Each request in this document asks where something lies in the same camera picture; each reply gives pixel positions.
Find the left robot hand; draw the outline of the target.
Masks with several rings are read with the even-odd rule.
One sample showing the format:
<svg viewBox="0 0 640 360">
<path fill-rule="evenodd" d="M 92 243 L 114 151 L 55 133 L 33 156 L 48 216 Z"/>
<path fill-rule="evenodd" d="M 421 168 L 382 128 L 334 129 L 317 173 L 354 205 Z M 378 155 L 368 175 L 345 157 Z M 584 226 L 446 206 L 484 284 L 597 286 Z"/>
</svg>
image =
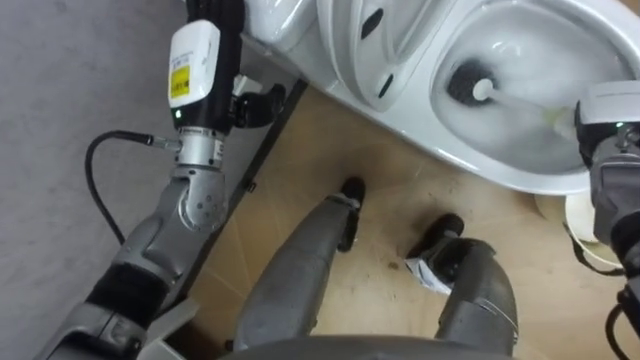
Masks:
<svg viewBox="0 0 640 360">
<path fill-rule="evenodd" d="M 171 38 L 167 97 L 173 126 L 227 135 L 261 128 L 281 112 L 286 89 L 234 93 L 246 20 L 243 0 L 186 0 L 187 21 Z"/>
</svg>

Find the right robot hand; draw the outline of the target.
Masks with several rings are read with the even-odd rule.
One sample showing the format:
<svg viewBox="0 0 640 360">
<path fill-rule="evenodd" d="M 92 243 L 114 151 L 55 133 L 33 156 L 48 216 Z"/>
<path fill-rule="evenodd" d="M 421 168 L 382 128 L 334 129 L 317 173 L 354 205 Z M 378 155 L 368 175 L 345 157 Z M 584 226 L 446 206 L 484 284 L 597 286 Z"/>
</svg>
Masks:
<svg viewBox="0 0 640 360">
<path fill-rule="evenodd" d="M 579 153 L 587 168 L 601 142 L 629 126 L 639 133 L 639 81 L 613 81 L 587 88 L 574 111 Z"/>
</svg>

